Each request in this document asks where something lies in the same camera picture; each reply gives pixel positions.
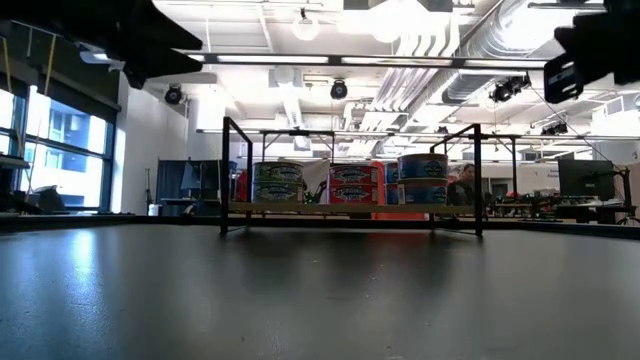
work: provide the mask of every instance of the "lamp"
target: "lamp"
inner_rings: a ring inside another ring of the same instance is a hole
[[[320,33],[320,22],[318,19],[307,17],[304,8],[300,8],[300,18],[293,21],[293,34],[302,41],[311,41]]]

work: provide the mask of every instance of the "security camera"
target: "security camera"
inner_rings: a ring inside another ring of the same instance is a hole
[[[180,84],[169,85],[169,90],[164,94],[164,101],[169,105],[179,105],[183,99],[184,95],[182,94],[182,87]]]
[[[344,80],[336,80],[331,87],[331,98],[333,100],[342,100],[347,97],[347,85]]]

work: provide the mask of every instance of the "red can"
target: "red can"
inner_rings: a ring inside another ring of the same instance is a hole
[[[369,165],[338,165],[329,168],[329,186],[339,184],[377,184],[378,168]]]
[[[328,195],[329,204],[377,204],[378,185],[334,185]]]

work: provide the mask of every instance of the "can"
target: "can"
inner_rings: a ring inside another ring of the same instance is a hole
[[[398,184],[385,185],[384,197],[387,205],[398,205]]]
[[[433,204],[447,203],[447,180],[414,179],[398,181],[398,203]]]
[[[329,188],[328,196],[329,204],[377,204],[378,186],[334,185]]]
[[[256,182],[253,184],[254,203],[302,203],[302,184],[283,182]]]
[[[253,165],[253,182],[302,184],[302,165],[289,161],[264,161]]]
[[[370,165],[337,165],[329,168],[329,186],[377,184],[378,168]]]
[[[399,179],[446,179],[448,157],[444,154],[411,154],[398,158]]]
[[[388,163],[384,166],[384,183],[395,184],[398,182],[398,163]]]

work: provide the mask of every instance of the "black table surface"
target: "black table surface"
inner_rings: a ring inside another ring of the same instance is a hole
[[[639,359],[640,243],[123,225],[0,236],[0,359]]]

